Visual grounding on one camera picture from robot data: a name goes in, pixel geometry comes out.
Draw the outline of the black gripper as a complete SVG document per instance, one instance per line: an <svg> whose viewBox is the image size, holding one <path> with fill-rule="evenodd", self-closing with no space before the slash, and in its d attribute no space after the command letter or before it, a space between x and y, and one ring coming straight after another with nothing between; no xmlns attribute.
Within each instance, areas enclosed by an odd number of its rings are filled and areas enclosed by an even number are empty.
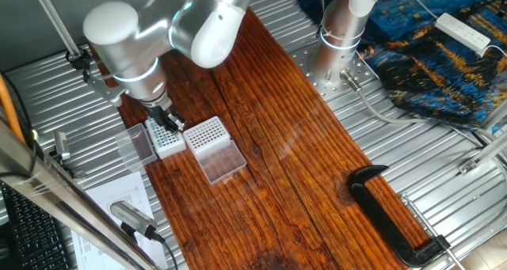
<svg viewBox="0 0 507 270"><path fill-rule="evenodd" d="M172 105L173 102L168 97L160 97L156 101L144 103L149 116L159 125L164 126L167 131L178 132L178 130L185 128L186 121L177 113L171 112L170 108Z"/></svg>

